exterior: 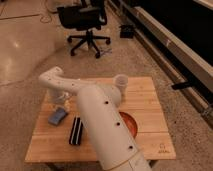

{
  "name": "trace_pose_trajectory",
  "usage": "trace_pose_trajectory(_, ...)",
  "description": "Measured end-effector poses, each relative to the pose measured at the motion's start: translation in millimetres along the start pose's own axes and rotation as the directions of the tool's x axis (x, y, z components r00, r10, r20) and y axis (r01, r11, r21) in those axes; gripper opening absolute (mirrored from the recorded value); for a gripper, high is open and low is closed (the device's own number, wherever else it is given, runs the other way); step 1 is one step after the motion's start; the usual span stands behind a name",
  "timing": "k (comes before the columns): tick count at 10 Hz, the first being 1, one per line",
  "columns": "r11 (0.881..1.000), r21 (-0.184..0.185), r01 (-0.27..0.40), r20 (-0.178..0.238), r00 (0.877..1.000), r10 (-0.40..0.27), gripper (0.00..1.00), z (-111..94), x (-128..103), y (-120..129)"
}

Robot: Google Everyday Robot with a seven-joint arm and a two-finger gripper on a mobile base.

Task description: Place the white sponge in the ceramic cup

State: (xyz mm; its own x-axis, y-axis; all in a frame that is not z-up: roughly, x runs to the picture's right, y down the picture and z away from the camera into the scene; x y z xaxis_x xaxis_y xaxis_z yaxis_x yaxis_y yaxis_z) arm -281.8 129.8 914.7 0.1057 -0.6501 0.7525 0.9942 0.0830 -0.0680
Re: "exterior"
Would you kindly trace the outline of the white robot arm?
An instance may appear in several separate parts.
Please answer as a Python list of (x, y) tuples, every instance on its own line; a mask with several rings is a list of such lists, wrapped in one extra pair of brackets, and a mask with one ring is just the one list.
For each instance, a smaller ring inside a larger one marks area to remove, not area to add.
[(136, 140), (119, 114), (119, 89), (111, 84), (63, 77), (60, 67), (39, 76), (39, 82), (76, 97), (79, 111), (97, 160), (104, 171), (152, 171)]

